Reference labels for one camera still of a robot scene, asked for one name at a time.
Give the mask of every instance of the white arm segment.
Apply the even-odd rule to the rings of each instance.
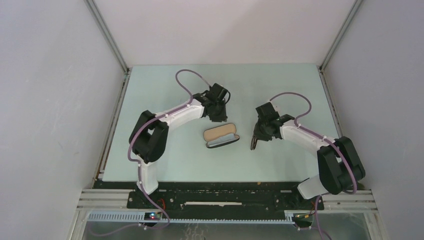
[[[202,117],[205,107],[202,106],[202,104],[196,99],[193,99],[190,105],[187,105],[186,103],[183,105],[186,105],[186,107],[172,114],[168,115],[167,113],[171,112],[173,109],[180,107],[181,105],[164,112],[156,113],[155,115],[160,116],[163,114],[167,114],[164,117],[160,118],[159,121],[168,124],[169,131],[176,129],[179,126],[190,122],[191,120],[199,119]],[[141,160],[141,167],[139,168],[141,171],[141,181],[143,189],[148,195],[153,193],[159,185],[156,166],[157,161],[145,163],[143,160]],[[137,182],[137,186],[141,190],[139,181]]]
[[[296,143],[301,146],[315,158],[317,157],[317,151],[322,146],[328,146],[329,144],[318,137],[306,132],[295,125],[294,120],[287,121],[280,127],[281,137],[285,140]],[[335,142],[334,138],[327,137],[332,143]],[[304,199],[311,199],[315,196],[322,195],[328,191],[324,188],[320,180],[320,175],[313,176],[307,180],[301,182],[297,186],[297,190]]]
[[[306,200],[328,193],[320,180],[320,175],[306,179],[297,186],[300,195]]]
[[[168,111],[164,111],[164,112],[158,112],[156,113],[156,116],[162,115],[162,114],[167,114],[170,111],[172,111],[173,109],[176,109],[179,106],[176,106]],[[205,109],[204,106],[202,106],[202,104],[196,100],[193,99],[193,101],[191,102],[190,105],[188,105],[187,107],[176,111],[172,114],[169,115],[165,115],[164,117],[160,118],[159,120],[162,122],[165,122],[168,124],[169,126],[169,131],[172,131],[176,128],[178,128],[179,126],[190,122],[191,120],[194,119],[199,119],[202,117],[203,115],[203,110]]]
[[[302,148],[304,148],[306,151],[308,151],[310,154],[317,157],[317,151],[322,146],[328,146],[329,144],[318,137],[310,134],[309,132],[306,132],[300,128],[298,128],[295,125],[294,120],[290,120],[285,122],[280,127],[281,137],[284,140],[288,140],[290,142],[293,142]],[[330,140],[332,143],[334,143],[334,138],[327,137],[328,140]]]
[[[141,181],[143,183],[144,191],[150,195],[158,188],[158,171],[157,171],[158,161],[145,163],[141,161],[141,167],[138,168],[141,171]],[[137,187],[141,190],[140,182],[137,181]]]

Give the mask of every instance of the transparent panel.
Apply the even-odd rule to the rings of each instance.
[[[367,224],[361,213],[332,213],[319,215],[321,228],[332,239],[369,240]],[[290,224],[232,224],[232,223],[172,223],[164,229],[144,230],[132,226],[109,236],[96,237],[133,223],[89,222],[85,227],[84,240],[319,240],[317,230],[297,231]]]

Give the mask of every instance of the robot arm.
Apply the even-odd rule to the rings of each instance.
[[[254,126],[251,150],[256,148],[258,140],[270,141],[276,138],[294,142],[317,158],[319,174],[299,183],[292,191],[297,201],[308,200],[325,193],[336,195],[352,186],[346,167],[337,161],[337,157],[340,156],[327,141],[296,126],[294,117],[288,114],[280,116],[271,102],[257,107],[256,111],[258,121]],[[324,137],[339,147],[356,181],[365,177],[364,167],[349,138]]]
[[[129,142],[133,140],[137,131],[148,121],[158,117],[150,123],[135,140],[132,152],[140,160],[141,182],[147,194],[151,194],[158,188],[157,180],[157,160],[165,152],[168,132],[194,119],[208,116],[212,122],[226,122],[225,96],[229,93],[227,89],[215,83],[209,90],[193,95],[190,104],[184,103],[170,110],[151,113],[144,111],[134,127],[129,137]]]

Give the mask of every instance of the gray wall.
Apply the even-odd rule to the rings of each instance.
[[[83,0],[0,1],[0,238],[65,239],[123,73]]]
[[[325,70],[391,239],[424,239],[424,1],[365,0]]]

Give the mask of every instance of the red wire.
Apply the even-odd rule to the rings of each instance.
[[[167,208],[167,206],[165,205],[165,201],[164,201],[164,199],[163,198],[161,198],[161,199],[159,199],[161,202],[162,202],[162,204],[163,204],[163,210],[165,210],[166,208]]]

